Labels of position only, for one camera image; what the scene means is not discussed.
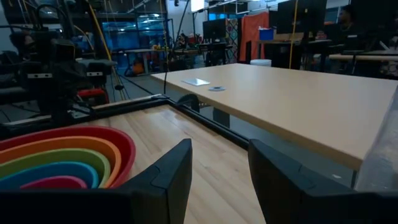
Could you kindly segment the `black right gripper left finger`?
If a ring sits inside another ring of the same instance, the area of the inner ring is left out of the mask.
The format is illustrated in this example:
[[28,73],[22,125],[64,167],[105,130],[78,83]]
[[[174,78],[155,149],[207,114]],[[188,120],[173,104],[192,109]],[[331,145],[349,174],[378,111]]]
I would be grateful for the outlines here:
[[127,196],[120,223],[183,223],[192,183],[192,140],[183,139],[119,187]]

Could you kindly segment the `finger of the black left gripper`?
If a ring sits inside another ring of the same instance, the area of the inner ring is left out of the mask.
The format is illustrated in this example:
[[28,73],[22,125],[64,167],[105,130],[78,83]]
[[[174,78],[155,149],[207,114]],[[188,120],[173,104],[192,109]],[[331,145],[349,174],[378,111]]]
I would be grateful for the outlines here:
[[39,91],[54,84],[53,74],[48,66],[40,62],[21,63],[21,86],[29,91]]
[[90,60],[86,65],[86,76],[95,88],[102,88],[116,65],[116,62],[110,60]]

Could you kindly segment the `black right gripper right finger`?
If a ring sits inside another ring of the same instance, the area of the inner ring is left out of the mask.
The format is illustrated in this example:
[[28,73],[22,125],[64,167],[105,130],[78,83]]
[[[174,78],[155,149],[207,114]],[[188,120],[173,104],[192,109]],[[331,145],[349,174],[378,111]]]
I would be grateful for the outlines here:
[[266,223],[333,223],[335,196],[354,194],[257,139],[249,141],[248,161]]

